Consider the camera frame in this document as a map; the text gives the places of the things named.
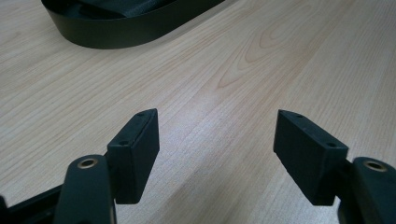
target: light wood surface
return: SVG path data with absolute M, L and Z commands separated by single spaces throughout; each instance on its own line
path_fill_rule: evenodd
M 396 2 L 226 0 L 151 43 L 86 49 L 38 0 L 0 1 L 0 193 L 8 205 L 159 110 L 161 151 L 119 223 L 338 223 L 273 152 L 279 108 L 396 166 Z

